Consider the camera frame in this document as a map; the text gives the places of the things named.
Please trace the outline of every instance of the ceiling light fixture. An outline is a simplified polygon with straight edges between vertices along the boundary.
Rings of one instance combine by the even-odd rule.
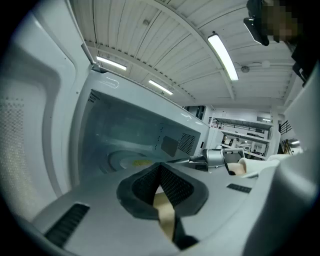
[[[230,58],[230,55],[229,55],[226,47],[222,43],[218,34],[214,33],[213,35],[209,36],[208,41],[212,45],[212,47],[214,48],[216,53],[219,55],[226,71],[229,74],[230,79],[232,81],[238,81],[239,78],[238,78],[235,66]]]
[[[98,61],[105,62],[105,63],[108,63],[108,64],[110,64],[110,65],[112,65],[112,66],[115,66],[115,67],[117,67],[117,68],[119,68],[119,69],[127,70],[127,67],[126,67],[126,66],[121,65],[121,64],[119,64],[119,63],[116,63],[116,62],[114,62],[114,61],[111,61],[111,60],[109,60],[109,59],[102,58],[102,57],[100,57],[100,56],[97,56],[96,59],[97,59]]]
[[[157,84],[155,81],[149,80],[149,83],[158,87],[159,89],[161,89],[162,91],[166,92],[167,94],[172,95],[173,93],[169,90],[167,90],[166,88],[162,87],[160,84]]]

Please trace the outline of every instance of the perforated panel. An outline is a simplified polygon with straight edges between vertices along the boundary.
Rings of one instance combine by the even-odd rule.
[[[32,186],[24,149],[24,102],[0,100],[0,182],[8,205],[26,218],[41,209],[42,201]]]
[[[94,92],[91,92],[88,102],[95,103],[96,100],[100,101],[100,98]]]
[[[194,145],[195,138],[195,136],[189,135],[187,133],[182,133],[178,149],[189,155]]]

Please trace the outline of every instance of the ceiling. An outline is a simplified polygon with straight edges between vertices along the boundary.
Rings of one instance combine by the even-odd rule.
[[[164,96],[180,106],[284,110],[302,82],[283,43],[256,43],[243,24],[247,0],[72,0],[82,36],[92,54],[125,65],[100,66],[157,93],[154,80],[173,92]],[[239,80],[227,72],[208,43],[219,34]],[[262,67],[269,61],[270,67]],[[249,66],[243,73],[241,66]]]

